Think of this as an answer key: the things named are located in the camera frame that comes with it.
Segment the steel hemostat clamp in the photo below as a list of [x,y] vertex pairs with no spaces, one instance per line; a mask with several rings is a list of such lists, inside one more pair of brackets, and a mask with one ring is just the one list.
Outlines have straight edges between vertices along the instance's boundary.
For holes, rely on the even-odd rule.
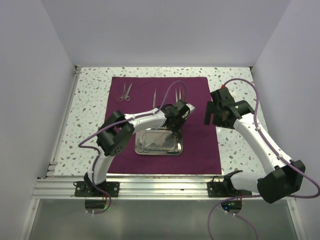
[[126,99],[126,84],[123,85],[123,91],[121,96],[118,98],[118,101],[121,102]]

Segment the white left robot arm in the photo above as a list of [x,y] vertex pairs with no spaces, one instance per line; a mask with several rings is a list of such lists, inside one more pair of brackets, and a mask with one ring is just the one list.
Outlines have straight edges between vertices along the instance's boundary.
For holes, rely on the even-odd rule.
[[195,109],[192,104],[178,100],[174,104],[161,104],[145,112],[113,112],[97,132],[78,144],[79,148],[98,152],[92,167],[84,175],[87,192],[95,197],[106,192],[104,184],[107,171],[115,156],[125,150],[133,135],[147,129],[162,127],[175,133],[181,129]]

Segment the purple surgical cloth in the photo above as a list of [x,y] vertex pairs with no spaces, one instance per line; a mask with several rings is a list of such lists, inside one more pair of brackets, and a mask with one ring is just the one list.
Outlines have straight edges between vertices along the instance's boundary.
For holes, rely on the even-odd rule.
[[[118,101],[132,83],[130,101]],[[174,104],[175,89],[186,86],[185,101],[195,111],[182,126],[183,151],[177,156],[139,155],[132,137],[125,150],[112,161],[111,174],[221,174],[217,131],[214,125],[205,125],[207,102],[211,100],[205,77],[113,77],[111,80],[105,116],[115,111],[135,114],[152,109],[156,89],[156,105]]]

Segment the steel forceps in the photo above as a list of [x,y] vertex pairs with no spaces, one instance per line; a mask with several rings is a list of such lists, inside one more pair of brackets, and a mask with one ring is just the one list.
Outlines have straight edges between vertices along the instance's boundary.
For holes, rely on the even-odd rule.
[[153,94],[153,101],[152,101],[152,107],[156,107],[156,96],[157,96],[157,89],[154,89],[154,94]]

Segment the steel surgical scissors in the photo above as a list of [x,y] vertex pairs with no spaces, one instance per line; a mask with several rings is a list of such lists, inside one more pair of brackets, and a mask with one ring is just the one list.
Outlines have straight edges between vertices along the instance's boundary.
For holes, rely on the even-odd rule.
[[124,99],[126,100],[126,101],[130,101],[130,96],[129,96],[129,93],[130,93],[130,90],[131,90],[131,88],[132,88],[132,83],[129,85],[129,87],[128,87],[128,89],[127,89],[127,91],[126,91],[126,93],[125,93],[125,95],[124,95]]

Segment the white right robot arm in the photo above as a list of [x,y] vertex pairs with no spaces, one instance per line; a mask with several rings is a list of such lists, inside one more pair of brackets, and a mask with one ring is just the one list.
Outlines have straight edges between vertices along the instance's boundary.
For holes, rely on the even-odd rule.
[[280,151],[274,153],[278,145],[269,136],[258,120],[250,104],[236,102],[228,88],[211,92],[207,103],[204,123],[236,130],[253,149],[262,164],[265,175],[235,170],[223,177],[222,189],[227,196],[234,197],[239,191],[258,193],[269,204],[300,190],[306,167],[301,160]]

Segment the stainless steel instrument tray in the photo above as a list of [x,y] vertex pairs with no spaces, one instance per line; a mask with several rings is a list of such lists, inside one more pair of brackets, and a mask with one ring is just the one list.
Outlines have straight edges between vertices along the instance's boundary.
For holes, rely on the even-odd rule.
[[172,132],[154,127],[135,134],[134,150],[138,155],[178,156],[183,152],[183,131]]

